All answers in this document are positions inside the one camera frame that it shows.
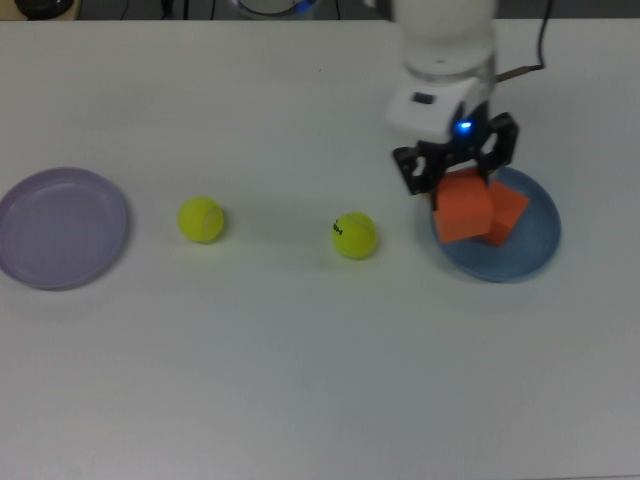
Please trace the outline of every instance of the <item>white table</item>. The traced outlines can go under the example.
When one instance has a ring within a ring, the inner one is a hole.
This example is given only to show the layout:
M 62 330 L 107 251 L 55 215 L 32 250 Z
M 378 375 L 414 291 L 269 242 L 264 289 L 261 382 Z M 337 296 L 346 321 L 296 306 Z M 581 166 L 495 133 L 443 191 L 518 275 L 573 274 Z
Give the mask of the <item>white table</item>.
M 499 22 L 501 69 L 538 23 Z M 640 22 L 553 21 L 500 87 L 561 250 L 517 285 L 438 253 L 389 152 L 385 23 L 0 28 L 0 191 L 48 167 L 126 194 L 130 243 L 65 293 L 0 277 L 0 478 L 475 480 L 640 472 Z M 182 200 L 224 204 L 185 242 Z M 365 262 L 341 213 L 380 225 Z

